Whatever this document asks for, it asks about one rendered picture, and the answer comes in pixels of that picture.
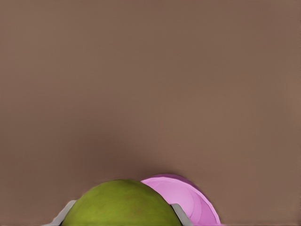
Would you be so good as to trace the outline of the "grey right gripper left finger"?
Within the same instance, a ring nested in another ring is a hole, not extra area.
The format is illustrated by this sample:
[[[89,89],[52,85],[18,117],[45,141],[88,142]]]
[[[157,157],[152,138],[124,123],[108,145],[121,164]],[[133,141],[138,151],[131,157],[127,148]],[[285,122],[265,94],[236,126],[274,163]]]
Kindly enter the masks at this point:
[[[59,214],[52,221],[53,226],[59,226],[65,219],[68,212],[71,210],[76,200],[72,200],[66,204],[66,206],[59,212]]]

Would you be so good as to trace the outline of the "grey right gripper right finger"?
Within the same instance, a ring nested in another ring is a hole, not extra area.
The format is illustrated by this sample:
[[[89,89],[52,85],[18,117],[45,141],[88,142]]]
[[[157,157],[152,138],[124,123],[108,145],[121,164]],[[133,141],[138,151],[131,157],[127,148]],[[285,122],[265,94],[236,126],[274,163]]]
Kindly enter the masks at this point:
[[[173,203],[170,206],[174,210],[182,226],[192,226],[192,222],[179,204]]]

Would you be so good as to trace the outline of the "green apple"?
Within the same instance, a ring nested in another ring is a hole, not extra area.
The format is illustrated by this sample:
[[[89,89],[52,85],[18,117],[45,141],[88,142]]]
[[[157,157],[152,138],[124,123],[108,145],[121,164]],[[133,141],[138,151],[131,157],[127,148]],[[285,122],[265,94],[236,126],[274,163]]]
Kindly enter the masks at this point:
[[[131,179],[103,182],[85,192],[62,226],[182,226],[170,204],[154,189]]]

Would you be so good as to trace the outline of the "pink bowl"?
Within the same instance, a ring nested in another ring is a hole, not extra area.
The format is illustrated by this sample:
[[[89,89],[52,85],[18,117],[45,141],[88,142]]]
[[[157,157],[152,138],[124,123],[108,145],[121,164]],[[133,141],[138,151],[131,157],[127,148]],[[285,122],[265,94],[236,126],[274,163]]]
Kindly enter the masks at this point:
[[[211,202],[188,179],[175,174],[157,174],[141,182],[169,204],[180,206],[193,226],[224,226]]]

